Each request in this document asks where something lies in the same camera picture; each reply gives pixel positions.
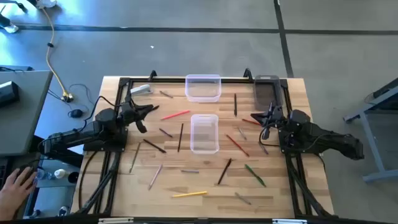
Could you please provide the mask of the clear plastic bottle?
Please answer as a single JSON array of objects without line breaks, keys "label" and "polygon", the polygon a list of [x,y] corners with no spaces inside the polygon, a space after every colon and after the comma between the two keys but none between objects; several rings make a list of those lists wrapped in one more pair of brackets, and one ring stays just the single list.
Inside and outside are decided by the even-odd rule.
[{"label": "clear plastic bottle", "polygon": [[54,178],[53,173],[44,169],[37,169],[36,179],[37,180],[52,180]]}]

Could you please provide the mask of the clear narrow plastic bin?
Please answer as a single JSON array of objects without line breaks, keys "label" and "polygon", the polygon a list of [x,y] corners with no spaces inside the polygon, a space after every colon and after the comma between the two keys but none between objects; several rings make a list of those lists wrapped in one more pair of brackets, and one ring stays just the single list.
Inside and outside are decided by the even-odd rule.
[{"label": "clear narrow plastic bin", "polygon": [[194,154],[216,154],[219,149],[219,118],[215,114],[194,114],[190,123],[190,150]]}]

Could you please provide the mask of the yellow pencil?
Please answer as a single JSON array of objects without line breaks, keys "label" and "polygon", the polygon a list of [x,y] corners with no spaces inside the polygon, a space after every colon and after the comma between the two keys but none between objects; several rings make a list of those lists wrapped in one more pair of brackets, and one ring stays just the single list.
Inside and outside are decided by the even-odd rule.
[{"label": "yellow pencil", "polygon": [[207,191],[201,191],[201,192],[190,192],[190,193],[185,193],[185,194],[177,194],[171,196],[172,198],[180,198],[180,197],[190,197],[190,196],[197,196],[197,195],[206,195],[208,192]]}]

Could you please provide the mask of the silver metal bracket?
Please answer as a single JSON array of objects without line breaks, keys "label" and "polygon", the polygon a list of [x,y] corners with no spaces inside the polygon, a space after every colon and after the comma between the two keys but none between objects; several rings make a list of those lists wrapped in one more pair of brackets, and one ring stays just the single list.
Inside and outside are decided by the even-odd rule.
[{"label": "silver metal bracket", "polygon": [[110,218],[100,218],[98,224],[130,224],[134,223],[132,217],[110,217]]},{"label": "silver metal bracket", "polygon": [[300,219],[275,218],[272,219],[272,224],[308,224],[308,223],[306,220],[300,220]]}]

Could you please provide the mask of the person's hand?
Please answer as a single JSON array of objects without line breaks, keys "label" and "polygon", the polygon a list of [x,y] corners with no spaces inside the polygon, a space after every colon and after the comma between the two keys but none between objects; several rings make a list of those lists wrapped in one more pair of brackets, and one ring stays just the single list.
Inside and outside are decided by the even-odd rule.
[{"label": "person's hand", "polygon": [[12,220],[24,200],[36,187],[37,173],[30,166],[14,170],[0,190],[0,222]]}]

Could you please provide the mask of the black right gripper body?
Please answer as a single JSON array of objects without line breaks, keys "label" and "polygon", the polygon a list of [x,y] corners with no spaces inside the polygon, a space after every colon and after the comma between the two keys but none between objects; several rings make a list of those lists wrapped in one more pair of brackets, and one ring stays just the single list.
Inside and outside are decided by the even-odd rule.
[{"label": "black right gripper body", "polygon": [[269,105],[269,109],[263,119],[263,139],[269,138],[270,128],[278,126],[279,123],[284,119],[283,109],[281,106],[274,106],[273,104]]}]

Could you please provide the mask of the olive green pencil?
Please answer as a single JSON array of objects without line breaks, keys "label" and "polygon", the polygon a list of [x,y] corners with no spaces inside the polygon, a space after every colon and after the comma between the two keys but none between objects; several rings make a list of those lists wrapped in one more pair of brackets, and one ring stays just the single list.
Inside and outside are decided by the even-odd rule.
[{"label": "olive green pencil", "polygon": [[137,155],[138,155],[139,150],[140,150],[140,148],[141,148],[141,144],[142,144],[142,141],[140,141],[140,142],[138,143],[138,145],[137,145],[137,149],[136,149],[136,151],[135,151],[135,153],[134,153],[134,157],[133,157],[133,159],[132,159],[131,166],[130,166],[130,168],[129,168],[129,174],[132,172],[132,169],[133,169],[133,167],[134,167],[135,161],[136,161],[136,159],[137,159]]}]

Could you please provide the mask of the dark brown pencil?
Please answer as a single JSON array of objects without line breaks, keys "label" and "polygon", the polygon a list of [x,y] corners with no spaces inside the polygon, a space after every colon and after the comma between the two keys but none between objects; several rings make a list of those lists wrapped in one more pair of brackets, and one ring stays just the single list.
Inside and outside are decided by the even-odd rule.
[{"label": "dark brown pencil", "polygon": [[180,135],[179,135],[179,139],[178,139],[178,148],[177,148],[177,152],[180,152],[180,147],[181,147],[181,142],[182,142],[182,136],[183,136],[183,127],[184,127],[184,123],[181,124],[180,127]]}]

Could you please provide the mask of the grey desk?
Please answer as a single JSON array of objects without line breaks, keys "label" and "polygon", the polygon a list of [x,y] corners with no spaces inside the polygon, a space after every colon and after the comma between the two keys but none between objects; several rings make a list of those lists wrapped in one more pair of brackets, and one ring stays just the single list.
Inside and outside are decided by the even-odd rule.
[{"label": "grey desk", "polygon": [[50,71],[0,72],[0,84],[14,82],[19,101],[0,107],[0,157],[28,153],[52,81]]}]

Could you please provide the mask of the green pen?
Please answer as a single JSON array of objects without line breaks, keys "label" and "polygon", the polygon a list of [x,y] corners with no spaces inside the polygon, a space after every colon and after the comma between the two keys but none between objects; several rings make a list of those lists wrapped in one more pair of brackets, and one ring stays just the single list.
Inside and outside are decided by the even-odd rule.
[{"label": "green pen", "polygon": [[261,179],[260,176],[258,176],[254,170],[247,164],[244,165],[245,168],[256,178],[256,180],[263,186],[263,187],[267,187],[267,185],[265,184],[265,182]]}]

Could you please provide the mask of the clear wide plastic bin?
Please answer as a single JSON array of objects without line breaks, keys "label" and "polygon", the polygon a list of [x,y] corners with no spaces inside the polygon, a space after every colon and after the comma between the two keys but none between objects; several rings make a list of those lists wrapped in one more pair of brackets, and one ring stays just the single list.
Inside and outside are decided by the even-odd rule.
[{"label": "clear wide plastic bin", "polygon": [[217,102],[221,96],[221,77],[217,74],[189,74],[185,77],[185,95],[191,102]]}]

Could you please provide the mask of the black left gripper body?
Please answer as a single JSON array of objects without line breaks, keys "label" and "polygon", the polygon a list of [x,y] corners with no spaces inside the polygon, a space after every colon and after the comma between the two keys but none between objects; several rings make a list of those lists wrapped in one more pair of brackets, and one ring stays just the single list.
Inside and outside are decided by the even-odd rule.
[{"label": "black left gripper body", "polygon": [[121,105],[120,117],[125,126],[135,123],[141,133],[146,133],[147,129],[143,125],[142,120],[137,120],[138,111],[135,109],[136,105],[137,104],[135,104],[131,98],[131,94],[128,93],[125,97],[124,103]]}]

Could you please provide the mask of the grey metal table leg frame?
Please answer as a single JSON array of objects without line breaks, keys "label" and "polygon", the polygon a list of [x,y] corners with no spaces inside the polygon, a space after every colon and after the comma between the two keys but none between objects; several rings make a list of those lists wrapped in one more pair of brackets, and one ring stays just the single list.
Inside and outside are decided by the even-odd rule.
[{"label": "grey metal table leg frame", "polygon": [[376,143],[376,137],[373,135],[369,114],[397,114],[398,115],[398,78],[387,83],[380,89],[370,93],[364,99],[364,106],[353,114],[344,116],[343,121],[350,123],[359,119],[364,129],[366,138],[373,154],[378,171],[373,174],[363,176],[365,182],[374,182],[381,179],[398,177],[398,169],[387,170],[384,167],[379,149]]}]

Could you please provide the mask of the bright red pencil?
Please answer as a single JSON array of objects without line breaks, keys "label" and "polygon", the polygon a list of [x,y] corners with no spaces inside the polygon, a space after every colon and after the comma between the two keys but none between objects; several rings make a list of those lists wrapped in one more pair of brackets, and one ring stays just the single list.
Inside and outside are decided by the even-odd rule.
[{"label": "bright red pencil", "polygon": [[179,111],[178,113],[167,115],[167,116],[161,118],[160,120],[163,121],[163,120],[171,119],[171,118],[183,115],[183,114],[187,114],[189,112],[190,112],[190,110]]}]

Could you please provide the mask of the black desktop device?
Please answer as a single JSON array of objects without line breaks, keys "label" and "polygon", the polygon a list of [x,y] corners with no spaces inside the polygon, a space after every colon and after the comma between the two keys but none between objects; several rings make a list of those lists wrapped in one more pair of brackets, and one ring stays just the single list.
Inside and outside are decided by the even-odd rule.
[{"label": "black desktop device", "polygon": [[19,101],[19,87],[13,81],[0,84],[0,108]]}]

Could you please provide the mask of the smoky grey plastic bin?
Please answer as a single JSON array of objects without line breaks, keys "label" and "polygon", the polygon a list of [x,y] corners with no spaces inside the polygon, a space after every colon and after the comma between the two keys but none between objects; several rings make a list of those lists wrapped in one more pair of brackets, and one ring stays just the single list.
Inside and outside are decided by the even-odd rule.
[{"label": "smoky grey plastic bin", "polygon": [[267,111],[269,105],[281,106],[283,101],[279,77],[273,75],[258,75],[254,79],[255,109]]}]

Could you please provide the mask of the grey stapler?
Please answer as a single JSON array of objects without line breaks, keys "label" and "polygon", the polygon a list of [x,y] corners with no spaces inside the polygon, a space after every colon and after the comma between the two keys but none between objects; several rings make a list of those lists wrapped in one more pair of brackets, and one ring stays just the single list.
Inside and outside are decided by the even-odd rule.
[{"label": "grey stapler", "polygon": [[149,84],[141,85],[139,87],[134,87],[130,89],[130,94],[132,96],[136,95],[145,95],[145,94],[151,94],[153,93],[153,90],[151,89]]}]

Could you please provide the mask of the pink mechanical pencil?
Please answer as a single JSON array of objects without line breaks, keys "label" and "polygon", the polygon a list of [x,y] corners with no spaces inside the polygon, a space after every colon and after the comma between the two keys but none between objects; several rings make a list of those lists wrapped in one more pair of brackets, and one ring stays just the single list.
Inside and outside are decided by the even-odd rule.
[{"label": "pink mechanical pencil", "polygon": [[153,178],[152,178],[152,180],[151,180],[151,182],[150,182],[150,184],[149,184],[149,186],[147,188],[148,190],[151,190],[151,188],[154,185],[154,182],[156,181],[156,179],[157,179],[159,173],[161,172],[162,168],[163,168],[163,164],[159,165],[156,173],[154,174],[154,176],[153,176]]}]

